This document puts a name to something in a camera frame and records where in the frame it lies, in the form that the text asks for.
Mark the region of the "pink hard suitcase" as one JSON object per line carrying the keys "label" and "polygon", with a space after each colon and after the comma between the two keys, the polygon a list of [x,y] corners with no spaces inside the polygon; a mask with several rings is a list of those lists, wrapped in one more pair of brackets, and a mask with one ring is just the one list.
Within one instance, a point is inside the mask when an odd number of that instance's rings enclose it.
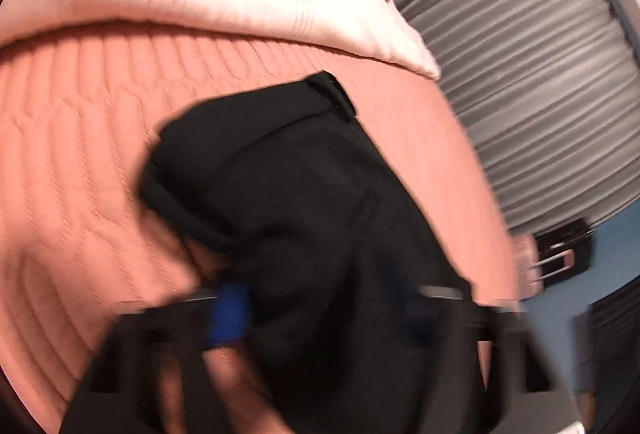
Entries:
{"label": "pink hard suitcase", "polygon": [[532,235],[511,239],[511,250],[518,268],[518,299],[533,298],[548,287],[558,284],[576,266],[572,249],[542,258]]}

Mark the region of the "grey pleated curtain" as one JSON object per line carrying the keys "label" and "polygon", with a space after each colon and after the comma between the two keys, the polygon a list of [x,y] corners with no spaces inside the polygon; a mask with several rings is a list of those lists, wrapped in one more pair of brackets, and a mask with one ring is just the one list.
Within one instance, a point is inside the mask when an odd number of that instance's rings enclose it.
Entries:
{"label": "grey pleated curtain", "polygon": [[400,0],[506,224],[597,225],[639,198],[639,0]]}

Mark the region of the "black suitcase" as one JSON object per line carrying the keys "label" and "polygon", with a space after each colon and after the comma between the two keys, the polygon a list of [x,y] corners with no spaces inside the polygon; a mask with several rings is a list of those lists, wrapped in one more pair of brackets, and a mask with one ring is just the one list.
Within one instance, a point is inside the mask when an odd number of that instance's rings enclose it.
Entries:
{"label": "black suitcase", "polygon": [[538,258],[535,281],[544,290],[562,284],[590,269],[594,230],[583,218],[543,234],[534,235]]}

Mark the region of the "black pants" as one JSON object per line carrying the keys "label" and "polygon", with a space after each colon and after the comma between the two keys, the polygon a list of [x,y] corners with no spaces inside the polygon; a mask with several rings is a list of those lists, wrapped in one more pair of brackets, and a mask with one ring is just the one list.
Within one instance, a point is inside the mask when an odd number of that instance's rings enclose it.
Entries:
{"label": "black pants", "polygon": [[476,308],[329,73],[168,122],[141,199],[245,284],[247,350],[297,433],[486,433]]}

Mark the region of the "salmon quilted bedspread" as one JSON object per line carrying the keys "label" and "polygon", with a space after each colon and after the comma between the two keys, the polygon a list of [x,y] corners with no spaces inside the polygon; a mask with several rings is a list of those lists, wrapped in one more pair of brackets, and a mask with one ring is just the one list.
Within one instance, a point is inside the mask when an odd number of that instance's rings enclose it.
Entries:
{"label": "salmon quilted bedspread", "polygon": [[518,297],[510,237],[438,86],[336,50],[152,24],[40,34],[1,52],[1,389],[54,433],[126,307],[198,284],[134,190],[156,132],[198,99],[331,72],[482,304]]}

